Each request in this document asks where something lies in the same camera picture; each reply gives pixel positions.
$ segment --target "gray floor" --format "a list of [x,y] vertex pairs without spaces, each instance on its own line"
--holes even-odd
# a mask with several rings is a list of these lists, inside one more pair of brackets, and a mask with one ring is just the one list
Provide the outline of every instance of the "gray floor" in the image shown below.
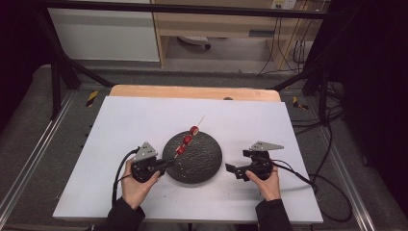
[[[104,68],[97,63],[89,63],[89,65],[101,76],[120,84],[264,89],[284,81],[293,74],[292,71],[287,71],[256,76],[268,58],[268,51],[265,49],[265,42],[258,39],[214,38],[212,48],[205,50],[203,47],[187,45],[174,38],[170,41],[167,66],[164,68],[154,64],[134,64],[130,68],[115,64],[108,69],[105,65]],[[269,65],[267,70],[273,70],[273,66]],[[72,104],[60,128],[9,216],[8,226],[29,224],[41,225],[42,230],[45,230],[44,226],[53,226],[51,230],[57,230],[57,226],[87,227],[90,225],[89,222],[67,222],[52,218],[58,203],[57,196],[64,190],[64,185],[81,153],[81,145],[87,139],[89,126],[93,124],[104,96],[109,93],[109,89],[96,87],[87,77],[81,76],[81,79],[84,82],[83,87],[75,91]],[[299,90],[302,84],[300,81],[281,92],[282,100],[287,103],[293,120],[314,118],[311,110],[293,107],[293,96],[297,96],[302,104],[317,101],[314,97],[302,97]],[[94,88],[99,88],[100,92],[92,107],[87,108],[85,104]],[[0,135],[1,199],[7,196],[14,179],[24,167],[50,121],[52,98],[50,90],[49,70],[40,69],[23,102]],[[363,165],[358,146],[348,130],[346,121],[338,119],[332,123],[332,128],[334,143],[363,198],[376,230],[408,230],[406,217],[387,191],[377,171]],[[314,129],[298,135],[297,140],[307,170],[310,173],[315,172],[326,149],[322,133],[319,129]],[[327,161],[321,175],[336,185],[341,185],[330,160]],[[320,208],[333,217],[343,218],[347,207],[342,197],[327,184],[320,181],[318,184]],[[324,223],[315,224],[314,228],[360,230],[355,218],[345,223],[324,218]],[[309,227],[296,226],[296,229],[309,230]]]

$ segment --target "black sleeve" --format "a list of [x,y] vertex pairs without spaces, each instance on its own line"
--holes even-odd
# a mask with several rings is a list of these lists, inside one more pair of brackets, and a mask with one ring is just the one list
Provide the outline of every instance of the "black sleeve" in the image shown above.
[[292,231],[291,223],[281,199],[263,200],[255,208],[260,231]]
[[106,223],[93,225],[86,231],[136,231],[144,217],[141,207],[133,210],[120,198],[109,212]]

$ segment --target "black textured dome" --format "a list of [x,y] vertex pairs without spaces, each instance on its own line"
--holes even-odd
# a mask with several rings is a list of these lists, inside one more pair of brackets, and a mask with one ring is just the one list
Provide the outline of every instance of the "black textured dome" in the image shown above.
[[[163,159],[174,158],[177,147],[190,132],[177,134],[168,141],[163,150]],[[185,184],[198,184],[211,179],[222,163],[222,152],[217,141],[199,132],[186,146],[186,151],[176,158],[175,165],[167,169],[174,180]]]

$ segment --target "white table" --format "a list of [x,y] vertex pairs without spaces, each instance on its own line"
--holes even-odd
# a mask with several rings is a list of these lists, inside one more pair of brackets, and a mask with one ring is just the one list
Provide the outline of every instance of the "white table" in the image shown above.
[[[165,174],[141,204],[145,221],[256,223],[255,206],[262,197],[255,184],[236,180],[225,169],[225,163],[249,165],[242,150],[255,141],[285,146],[269,151],[270,157],[307,176],[284,103],[108,96],[53,217],[105,218],[111,209],[115,173],[125,154],[148,141],[161,157],[169,139],[203,116],[200,130],[215,138],[222,150],[220,170],[199,185],[185,185]],[[291,223],[322,222],[312,188],[283,169],[279,174]]]

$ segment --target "floor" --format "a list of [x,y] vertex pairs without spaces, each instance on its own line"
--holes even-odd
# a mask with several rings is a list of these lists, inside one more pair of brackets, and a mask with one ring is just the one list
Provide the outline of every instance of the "floor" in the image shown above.
[[[264,89],[272,87],[296,73],[296,64],[288,60],[293,70],[271,72],[259,75],[268,61],[267,45],[260,39],[210,39],[212,48],[185,44],[177,38],[170,40],[167,64],[160,67],[157,64],[118,64],[85,62],[89,68],[104,78],[120,84],[140,85],[176,85],[200,87],[228,87]],[[275,71],[269,63],[263,70]],[[66,222],[52,218],[52,213],[58,203],[58,196],[64,190],[70,172],[81,153],[81,146],[87,140],[87,134],[97,116],[98,110],[109,89],[95,85],[89,78],[80,76],[83,85],[80,90],[66,90],[65,95],[72,95],[69,108],[55,134],[41,149],[40,160],[36,162],[29,181],[23,184],[20,194],[13,203],[5,204],[9,198],[11,186],[24,166],[32,157],[36,146],[47,126],[51,116],[51,83],[49,70],[45,67],[35,74],[26,97],[15,111],[13,118],[0,134],[0,186],[1,212],[5,207],[12,208],[0,217],[3,230],[83,230],[91,222]],[[302,81],[280,92],[282,100],[287,103],[293,125],[310,124],[316,117],[314,110],[317,99],[303,97],[300,89]],[[85,104],[89,94],[95,90],[99,94],[92,107]],[[296,96],[302,107],[293,106]],[[337,100],[329,100],[329,106],[338,104]],[[356,191],[361,196],[364,208],[369,215],[371,227],[364,227],[354,208],[353,216],[347,222],[336,222],[324,217],[323,224],[315,224],[314,230],[408,230],[407,218],[388,193],[375,168],[365,167],[358,146],[350,133],[346,119],[338,118],[331,123],[333,145],[331,155],[338,153],[344,162]],[[294,127],[300,132],[303,127]],[[327,149],[326,127],[317,127],[305,133],[299,133],[296,138],[308,171],[313,173],[319,166]],[[347,190],[343,175],[339,175],[336,159],[330,157],[322,168],[321,175],[332,181],[337,187]],[[317,196],[319,206],[329,216],[335,218],[347,217],[347,204],[342,195],[324,181],[319,184]],[[309,226],[295,226],[296,230],[311,230]]]

